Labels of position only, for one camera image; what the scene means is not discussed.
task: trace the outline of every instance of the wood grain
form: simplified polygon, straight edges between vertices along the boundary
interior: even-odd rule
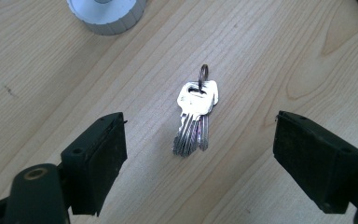
[[[210,66],[210,148],[173,156],[176,97]],[[100,217],[73,223],[351,223],[325,215],[275,161],[279,110],[358,147],[358,5],[147,1],[128,32],[98,36],[65,1],[0,0],[0,199],[12,178],[122,111],[129,158]]]

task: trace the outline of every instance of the bunch of keys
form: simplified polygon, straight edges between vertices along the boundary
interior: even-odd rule
[[[219,101],[217,84],[208,81],[208,65],[200,70],[198,82],[187,82],[179,93],[177,102],[182,107],[182,125],[173,140],[173,154],[187,157],[197,147],[208,148],[208,115]]]

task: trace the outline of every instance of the key head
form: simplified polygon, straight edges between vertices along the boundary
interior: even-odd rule
[[[192,84],[198,85],[199,82],[191,82]],[[202,82],[202,91],[213,94],[213,105],[217,105],[219,102],[219,91],[217,89],[217,83],[213,80]]]
[[[193,119],[197,119],[200,115],[206,115],[212,110],[213,93],[200,93],[198,83],[188,82],[182,88],[177,99],[177,103],[182,107],[182,114],[192,114]]]

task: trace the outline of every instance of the wooden table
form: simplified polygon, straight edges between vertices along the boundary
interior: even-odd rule
[[[210,147],[183,159],[176,98],[203,63],[219,104]],[[116,36],[88,31],[64,0],[0,1],[0,199],[122,111],[129,158],[101,216],[73,223],[351,223],[352,205],[325,215],[273,158],[280,110],[358,147],[356,1],[149,0]]]

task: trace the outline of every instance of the screw hole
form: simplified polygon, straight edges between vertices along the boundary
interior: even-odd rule
[[[42,177],[47,172],[48,172],[48,170],[46,168],[36,168],[36,169],[28,172],[27,174],[25,174],[24,179],[26,179],[26,180],[35,180],[35,179],[38,179],[38,178]]]
[[[73,152],[74,154],[80,154],[80,153],[83,152],[83,149],[81,149],[81,148],[76,148],[76,149],[74,149],[72,152]]]

